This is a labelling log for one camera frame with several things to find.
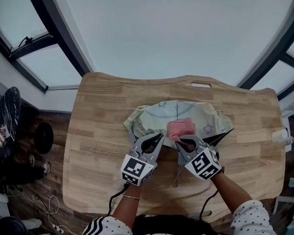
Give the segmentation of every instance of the sleeve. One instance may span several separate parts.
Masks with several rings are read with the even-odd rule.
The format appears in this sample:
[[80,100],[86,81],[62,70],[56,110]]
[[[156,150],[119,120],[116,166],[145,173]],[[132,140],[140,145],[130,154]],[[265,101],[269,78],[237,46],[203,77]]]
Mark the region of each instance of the sleeve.
[[241,204],[233,213],[230,235],[276,235],[269,223],[269,215],[258,200]]
[[97,217],[85,228],[83,235],[133,235],[132,230],[113,217]]

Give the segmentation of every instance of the cloth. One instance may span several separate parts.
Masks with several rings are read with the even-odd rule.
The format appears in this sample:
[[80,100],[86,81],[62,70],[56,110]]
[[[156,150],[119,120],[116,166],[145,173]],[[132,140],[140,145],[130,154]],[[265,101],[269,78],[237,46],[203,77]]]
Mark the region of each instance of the cloth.
[[176,148],[169,139],[167,126],[171,121],[191,118],[196,126],[195,135],[201,139],[226,133],[234,128],[231,120],[217,112],[210,103],[164,101],[137,107],[123,123],[138,138],[152,133],[162,133],[164,145]]
[[[83,235],[217,235],[208,223],[180,215],[143,215],[135,219],[133,230],[113,217],[98,217]],[[249,200],[233,213],[230,235],[276,235],[269,215],[258,200]]]
[[175,142],[181,142],[180,138],[183,135],[194,135],[195,124],[191,118],[181,119],[168,123],[169,139]]
[[21,164],[12,159],[0,164],[0,184],[26,185],[44,177],[42,167],[31,167],[29,163]]

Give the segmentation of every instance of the hand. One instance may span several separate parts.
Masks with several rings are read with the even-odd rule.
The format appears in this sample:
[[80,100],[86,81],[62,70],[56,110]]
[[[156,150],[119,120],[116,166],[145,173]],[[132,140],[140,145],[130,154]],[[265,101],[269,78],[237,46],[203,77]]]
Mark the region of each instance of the hand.
[[5,139],[5,134],[2,131],[0,131],[0,149],[4,146]]

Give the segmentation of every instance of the wooden floor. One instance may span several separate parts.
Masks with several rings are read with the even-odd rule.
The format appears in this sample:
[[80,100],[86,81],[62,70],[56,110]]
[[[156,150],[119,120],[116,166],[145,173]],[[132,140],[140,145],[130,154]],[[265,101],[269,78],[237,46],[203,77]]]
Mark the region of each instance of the wooden floor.
[[[28,196],[32,201],[37,203],[37,206],[42,210],[46,211],[44,206],[40,201],[35,199],[35,194],[31,191],[39,194],[44,201],[44,203],[49,205],[49,198],[52,195],[57,196],[60,201],[61,208],[57,214],[54,214],[54,217],[61,225],[67,226],[73,233],[81,235],[85,226],[96,217],[96,214],[91,213],[79,213],[73,211],[65,206],[62,201],[62,169],[63,169],[63,155],[64,147],[67,135],[67,129],[69,126],[70,115],[69,114],[57,114],[57,113],[39,113],[35,117],[25,117],[23,121],[19,124],[18,136],[16,140],[16,159],[21,162],[25,162],[30,154],[33,154],[36,158],[36,165],[41,166],[45,161],[50,161],[51,163],[51,172],[42,180],[36,181],[35,183],[27,185],[27,187],[22,186],[23,192],[20,192],[16,189],[9,190],[9,195],[24,194]],[[33,134],[41,122],[48,122],[54,131],[54,141],[51,151],[48,154],[41,155],[35,151]],[[290,118],[291,134],[294,136],[294,117]],[[289,178],[294,177],[294,144],[292,151],[286,154],[286,173],[285,173],[285,183],[284,189],[281,195],[285,196],[294,196],[294,189],[288,188]],[[279,205],[278,212],[275,215],[272,214],[275,200],[266,199],[262,200],[265,208],[270,214],[270,221],[273,225],[275,232],[283,234],[286,226],[292,220],[294,213],[294,204],[281,204]],[[39,229],[30,231],[29,234],[43,234],[53,232],[54,234],[60,234],[54,229],[48,221],[46,214],[38,211],[37,208],[33,210],[33,203],[22,196],[10,197],[9,208],[11,214],[20,218],[39,218],[42,220],[43,225]],[[57,209],[57,201],[52,198],[51,200],[51,211],[55,212]],[[228,233],[228,228],[231,221],[231,215],[227,215],[211,225],[217,231],[221,233]]]

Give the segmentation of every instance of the person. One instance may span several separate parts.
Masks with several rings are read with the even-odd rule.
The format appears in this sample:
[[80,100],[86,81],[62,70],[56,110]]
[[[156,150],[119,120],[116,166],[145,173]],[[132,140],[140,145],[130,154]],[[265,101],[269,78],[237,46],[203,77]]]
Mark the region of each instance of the person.
[[[253,200],[223,173],[211,178],[233,213],[230,235],[275,235],[262,203]],[[83,235],[218,235],[210,224],[182,215],[140,215],[136,217],[142,186],[130,185],[112,216],[97,217]]]
[[[0,149],[5,144],[5,134],[0,131]],[[0,185],[26,185],[35,180],[42,179],[50,172],[50,163],[46,162],[42,167],[34,166],[35,159],[31,155],[29,162],[21,164],[11,159],[0,160]]]

